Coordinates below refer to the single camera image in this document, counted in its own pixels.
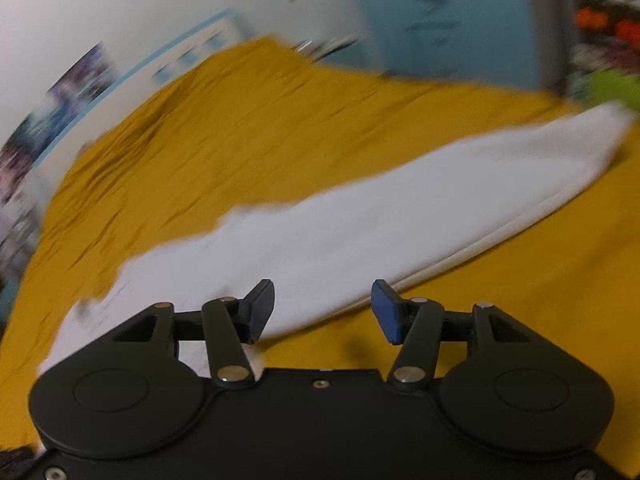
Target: white cloth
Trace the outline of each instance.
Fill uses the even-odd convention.
[[[273,280],[264,336],[366,302],[383,278],[407,288],[544,218],[607,167],[632,117],[616,104],[543,126],[454,142],[295,205],[236,208],[210,234],[127,262],[110,293],[66,316],[41,371],[157,301],[197,310]],[[206,374],[201,344],[180,358]]]

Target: circular cover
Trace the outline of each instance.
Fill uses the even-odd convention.
[[[440,400],[465,433],[519,454],[589,447],[613,414],[609,385],[596,372],[537,344],[483,348],[443,378]]]
[[[83,458],[157,449],[195,416],[202,380],[168,354],[139,343],[88,347],[47,371],[31,389],[43,439]]]

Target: screw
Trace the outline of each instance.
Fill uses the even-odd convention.
[[[244,381],[249,376],[249,370],[243,366],[229,365],[218,370],[218,377],[225,383]]]
[[[66,473],[59,467],[50,467],[44,472],[45,480],[66,480]]]
[[[596,472],[593,469],[580,469],[575,474],[575,480],[596,480]]]
[[[419,383],[425,376],[425,371],[417,366],[403,366],[394,370],[394,377],[401,383]]]

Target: blue cabinet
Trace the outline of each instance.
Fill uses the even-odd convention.
[[[391,73],[543,85],[529,0],[359,2]]]

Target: bed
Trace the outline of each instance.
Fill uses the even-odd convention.
[[[181,56],[183,41],[193,36],[160,55],[174,48],[171,56]],[[210,37],[207,30],[198,41]],[[135,71],[146,70],[144,90],[133,84],[133,74],[119,83],[124,88],[130,80],[137,97],[117,113],[99,106],[88,112],[43,158],[32,185],[45,182],[56,192],[0,346],[0,447],[36,443],[26,405],[36,367],[69,307],[107,293],[132,256],[212,230],[235,205],[297,201],[471,134],[575,112],[543,92],[386,80],[313,66],[270,39],[241,43],[234,36],[225,46],[233,45],[200,60],[197,70],[162,82],[154,76],[166,61],[152,57]],[[294,90],[299,99],[292,108],[283,97]],[[188,114],[180,108],[187,96]],[[122,104],[118,91],[104,102],[109,98],[114,107]],[[156,127],[159,115],[162,126]],[[433,134],[424,134],[425,125]],[[634,127],[607,173],[586,192],[406,293],[450,310],[490,300],[603,375],[615,392],[616,411],[599,452],[630,476],[640,470],[639,184]],[[269,366],[383,372],[398,351],[386,344],[367,309],[264,342],[261,349]],[[463,354],[459,345],[445,344],[438,373]]]

